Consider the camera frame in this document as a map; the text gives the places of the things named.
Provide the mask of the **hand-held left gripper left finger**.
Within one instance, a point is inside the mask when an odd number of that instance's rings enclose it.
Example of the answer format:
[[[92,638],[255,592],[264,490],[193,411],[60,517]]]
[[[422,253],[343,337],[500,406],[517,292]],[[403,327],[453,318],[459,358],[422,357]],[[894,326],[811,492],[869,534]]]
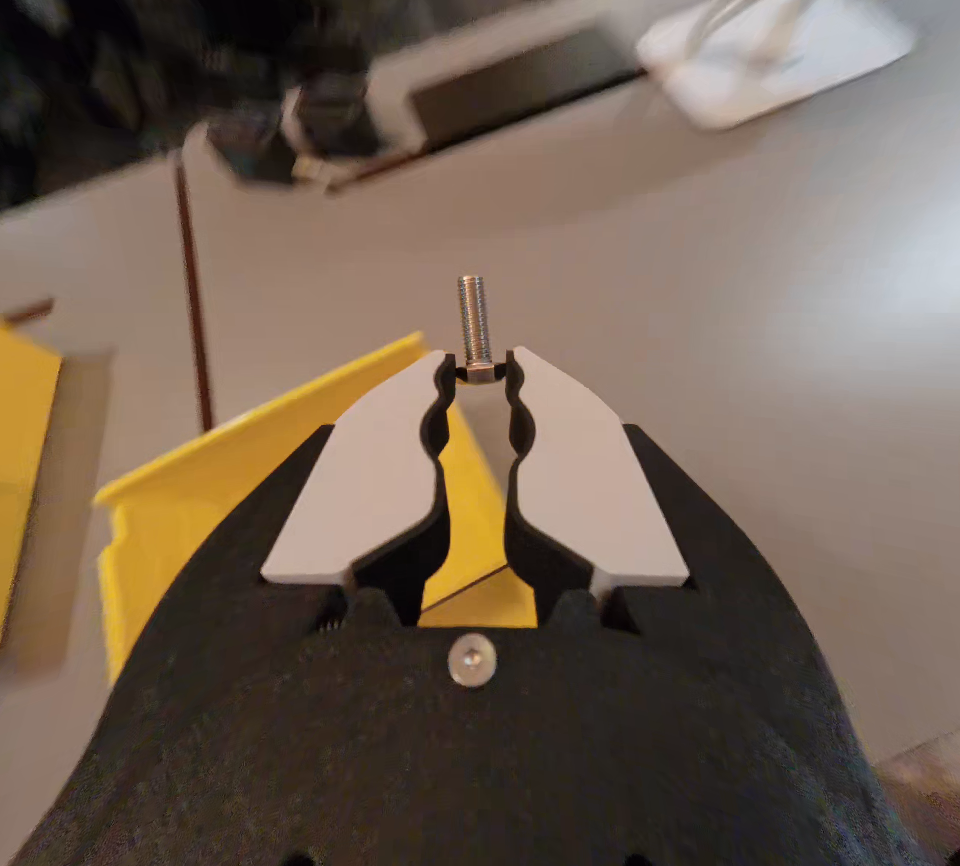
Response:
[[[450,555],[441,455],[456,379],[454,356],[434,350],[339,417],[261,566],[267,583],[380,591],[402,626],[419,625]]]

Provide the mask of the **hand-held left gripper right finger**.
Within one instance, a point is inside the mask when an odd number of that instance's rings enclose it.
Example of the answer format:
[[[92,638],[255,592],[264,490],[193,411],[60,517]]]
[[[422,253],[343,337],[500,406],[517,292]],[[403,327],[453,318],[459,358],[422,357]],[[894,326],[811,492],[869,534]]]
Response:
[[[690,569],[620,416],[525,346],[506,362],[510,468],[504,545],[536,624],[562,596],[603,609],[625,588],[680,588]]]

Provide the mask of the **yellow plastic parts bin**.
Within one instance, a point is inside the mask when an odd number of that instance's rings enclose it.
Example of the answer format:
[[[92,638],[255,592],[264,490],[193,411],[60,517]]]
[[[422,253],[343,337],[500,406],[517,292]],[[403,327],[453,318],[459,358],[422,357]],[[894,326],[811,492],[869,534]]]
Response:
[[[1,327],[1,627],[6,627],[63,360]]]
[[[414,333],[300,385],[102,487],[112,538],[98,559],[106,676],[112,687],[151,615],[215,528],[318,428],[429,352]],[[421,625],[534,628],[533,590],[503,548],[505,499],[456,401],[440,456],[448,557],[426,584]]]

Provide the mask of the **silver hex bolt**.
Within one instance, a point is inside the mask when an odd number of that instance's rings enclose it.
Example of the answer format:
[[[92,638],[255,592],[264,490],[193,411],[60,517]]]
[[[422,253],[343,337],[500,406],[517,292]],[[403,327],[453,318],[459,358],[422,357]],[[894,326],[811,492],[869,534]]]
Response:
[[[484,278],[461,276],[458,288],[464,363],[457,368],[457,377],[468,385],[494,384],[498,381],[498,364],[491,347]]]

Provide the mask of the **white desk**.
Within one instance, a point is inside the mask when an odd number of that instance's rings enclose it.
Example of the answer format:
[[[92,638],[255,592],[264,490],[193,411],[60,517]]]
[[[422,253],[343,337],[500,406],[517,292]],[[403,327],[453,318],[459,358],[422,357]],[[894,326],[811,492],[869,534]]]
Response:
[[[232,509],[104,688],[2,705],[2,863],[921,864],[871,768],[958,731],[958,0],[858,83],[702,133],[640,80],[340,196],[188,197],[242,414],[420,328],[454,277],[628,424],[692,575],[540,628],[403,628],[260,576],[325,436]]]

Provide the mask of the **black desk clamp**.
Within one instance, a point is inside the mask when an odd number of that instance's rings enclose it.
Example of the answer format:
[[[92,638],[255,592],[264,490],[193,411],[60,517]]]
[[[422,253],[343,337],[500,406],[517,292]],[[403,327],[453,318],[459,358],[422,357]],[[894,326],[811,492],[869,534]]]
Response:
[[[211,118],[206,142],[239,182],[324,185],[350,179],[390,153],[368,107],[365,71],[317,72],[276,101],[246,102]]]

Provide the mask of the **white monitor stand base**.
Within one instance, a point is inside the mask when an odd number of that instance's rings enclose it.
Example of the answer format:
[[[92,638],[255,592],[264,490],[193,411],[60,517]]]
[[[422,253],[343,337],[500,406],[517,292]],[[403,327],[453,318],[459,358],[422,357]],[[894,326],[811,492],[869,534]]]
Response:
[[[655,22],[635,51],[694,126],[726,131],[888,68],[917,39],[877,0],[711,0]]]

